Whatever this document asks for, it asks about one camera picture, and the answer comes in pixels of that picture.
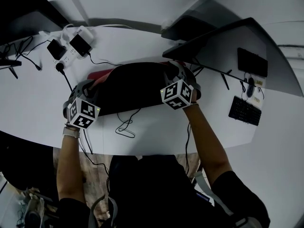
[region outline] floor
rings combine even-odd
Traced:
[[[58,158],[59,158],[59,152],[60,149],[54,148],[53,150],[53,162],[54,162],[54,168],[57,169],[58,165]],[[85,189],[85,199],[87,202],[88,207],[91,207],[92,204],[102,195],[105,194],[105,199],[101,201],[95,208],[95,217],[97,220],[99,219],[108,219],[108,193],[106,189],[106,180],[107,175],[105,173],[105,169],[103,166],[95,166],[93,165],[81,152],[80,153],[80,163],[81,163],[81,169],[84,176],[84,189]],[[104,163],[107,168],[110,167],[111,155],[103,155],[103,154],[93,154],[89,157],[94,163]],[[179,154],[176,155],[176,158],[184,168],[186,166],[186,155],[185,154]],[[192,179],[194,176],[194,173],[197,171],[199,167],[199,156],[197,153],[188,154],[188,161],[190,166],[190,171],[188,176]]]

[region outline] watch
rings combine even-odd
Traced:
[[[64,127],[63,129],[63,133],[62,133],[63,136],[71,136],[71,137],[74,137],[74,138],[79,138],[79,131],[77,130],[72,130],[72,129],[69,129],[67,127]]]

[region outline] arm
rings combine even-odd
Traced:
[[[86,203],[82,184],[78,139],[71,136],[64,136],[62,140],[57,170],[57,190],[59,200],[71,198]]]
[[[192,101],[196,102],[196,91],[193,91]],[[232,170],[228,157],[200,107],[191,105],[184,108],[184,112],[192,128],[199,158],[212,185],[221,174]]]

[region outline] hand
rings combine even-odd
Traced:
[[[197,97],[197,92],[196,92],[196,89],[194,89],[192,91],[192,98],[191,98],[191,102],[196,102],[196,97]]]

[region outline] person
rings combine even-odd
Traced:
[[[196,92],[192,94],[196,102]],[[197,195],[184,168],[174,155],[114,156],[109,169],[109,210],[117,215],[102,227],[242,227],[248,218],[256,226],[270,224],[263,202],[233,172],[228,157],[198,104],[183,109],[192,128],[201,164],[214,194],[233,212],[214,206]],[[78,139],[64,136],[57,170],[59,223],[61,227],[88,227],[79,162]]]

